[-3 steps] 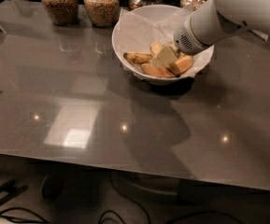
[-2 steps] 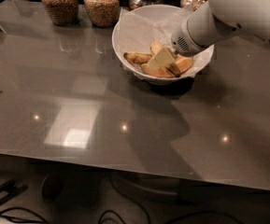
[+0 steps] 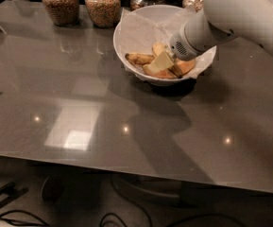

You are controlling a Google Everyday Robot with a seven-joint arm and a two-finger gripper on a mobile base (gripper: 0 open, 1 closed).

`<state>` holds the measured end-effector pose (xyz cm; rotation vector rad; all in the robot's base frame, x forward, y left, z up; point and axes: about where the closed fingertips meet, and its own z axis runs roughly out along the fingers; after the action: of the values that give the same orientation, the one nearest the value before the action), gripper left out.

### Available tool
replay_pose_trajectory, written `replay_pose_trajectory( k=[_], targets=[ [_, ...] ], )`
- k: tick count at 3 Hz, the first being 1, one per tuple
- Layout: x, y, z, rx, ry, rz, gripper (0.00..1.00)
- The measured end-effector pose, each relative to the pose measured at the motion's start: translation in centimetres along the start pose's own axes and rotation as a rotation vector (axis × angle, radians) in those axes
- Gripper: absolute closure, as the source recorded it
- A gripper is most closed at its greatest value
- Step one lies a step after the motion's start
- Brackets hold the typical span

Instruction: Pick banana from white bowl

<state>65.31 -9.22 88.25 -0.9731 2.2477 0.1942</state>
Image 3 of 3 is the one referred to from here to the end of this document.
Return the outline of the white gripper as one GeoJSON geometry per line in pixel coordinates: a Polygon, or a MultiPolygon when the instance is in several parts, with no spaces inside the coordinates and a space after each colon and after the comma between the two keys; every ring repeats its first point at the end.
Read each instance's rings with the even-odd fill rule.
{"type": "MultiPolygon", "coordinates": [[[[196,26],[182,26],[170,39],[170,48],[173,54],[182,61],[191,61],[205,52],[202,42],[203,31],[196,26]]],[[[155,62],[147,66],[147,70],[152,74],[157,74],[161,70],[174,65],[172,58],[163,51],[155,62]]]]}

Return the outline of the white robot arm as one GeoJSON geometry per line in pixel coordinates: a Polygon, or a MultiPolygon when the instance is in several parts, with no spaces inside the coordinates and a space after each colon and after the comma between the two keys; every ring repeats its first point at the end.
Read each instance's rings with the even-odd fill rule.
{"type": "Polygon", "coordinates": [[[203,8],[169,40],[170,56],[191,61],[237,37],[273,56],[273,0],[203,0],[203,8]]]}

